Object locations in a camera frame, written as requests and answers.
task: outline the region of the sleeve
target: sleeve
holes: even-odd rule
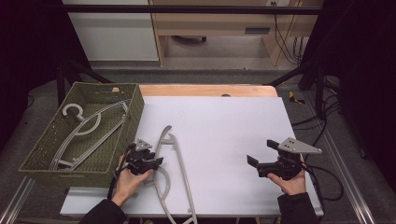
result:
[[[126,216],[111,200],[104,199],[88,212],[79,224],[120,224]]]
[[[289,196],[284,194],[277,198],[281,224],[318,224],[318,218],[308,193]]]

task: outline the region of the white cabinet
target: white cabinet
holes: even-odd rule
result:
[[[64,0],[64,4],[148,5],[147,0]],[[158,61],[149,13],[69,13],[89,61]]]

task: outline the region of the wicker basket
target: wicker basket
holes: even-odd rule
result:
[[[101,122],[97,128],[89,134],[75,136],[65,149],[62,161],[72,162],[124,118],[122,125],[80,166],[73,171],[58,168],[49,170],[60,145],[80,124],[77,108],[70,107],[67,115],[63,115],[66,105],[80,105],[83,109],[82,117],[88,118],[108,105],[125,100],[130,100],[126,114],[122,107],[101,113]],[[120,155],[134,141],[143,107],[144,100],[136,84],[75,83],[19,171],[48,186],[108,187]],[[86,123],[79,132],[92,128],[96,118]]]

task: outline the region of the white tabletop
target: white tabletop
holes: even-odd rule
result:
[[[278,186],[260,178],[247,155],[259,162],[276,161],[267,139],[282,142],[294,137],[282,99],[278,97],[146,96],[136,139],[154,146],[163,128],[176,136],[186,166],[198,217],[263,217],[279,214]],[[177,154],[162,146],[162,168],[171,178],[166,204],[173,215],[190,213]],[[160,183],[164,179],[157,174]],[[71,188],[62,215],[80,217],[102,201],[108,189]],[[312,181],[307,191],[318,216],[323,212]],[[164,217],[154,187],[142,186],[122,210],[131,217]]]

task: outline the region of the hand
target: hand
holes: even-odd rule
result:
[[[302,169],[301,172],[297,174],[297,176],[290,180],[283,180],[279,176],[271,173],[268,174],[267,177],[272,180],[272,182],[274,182],[276,185],[280,186],[284,193],[287,193],[289,195],[306,192],[304,169]]]
[[[119,164],[122,163],[122,157],[120,156]],[[119,207],[122,207],[126,201],[131,198],[139,188],[140,184],[143,183],[151,174],[153,170],[148,170],[142,175],[134,175],[129,169],[121,171],[119,180],[117,181],[117,189],[113,201]]]

